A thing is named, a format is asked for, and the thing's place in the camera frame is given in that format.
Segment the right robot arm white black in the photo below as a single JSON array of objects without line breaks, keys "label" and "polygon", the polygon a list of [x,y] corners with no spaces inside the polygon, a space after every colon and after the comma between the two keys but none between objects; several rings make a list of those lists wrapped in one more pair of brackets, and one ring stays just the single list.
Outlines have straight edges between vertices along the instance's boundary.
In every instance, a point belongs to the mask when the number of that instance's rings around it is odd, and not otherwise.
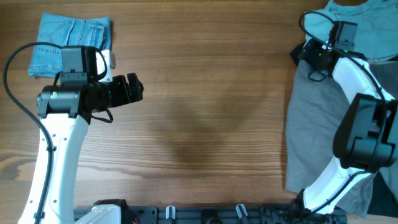
[{"label": "right robot arm white black", "polygon": [[335,207],[365,216],[379,169],[397,159],[397,102],[354,52],[356,29],[335,21],[328,40],[311,36],[298,56],[285,185],[299,193],[301,217]]}]

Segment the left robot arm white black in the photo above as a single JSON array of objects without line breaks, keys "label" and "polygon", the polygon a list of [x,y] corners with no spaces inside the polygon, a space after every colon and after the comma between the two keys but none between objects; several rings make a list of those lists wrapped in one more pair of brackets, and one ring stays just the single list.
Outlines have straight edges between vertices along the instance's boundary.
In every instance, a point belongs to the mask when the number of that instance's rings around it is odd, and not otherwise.
[{"label": "left robot arm white black", "polygon": [[74,223],[78,158],[95,113],[143,99],[135,73],[113,76],[110,50],[62,49],[62,69],[37,98],[40,144],[29,197],[19,223]]}]

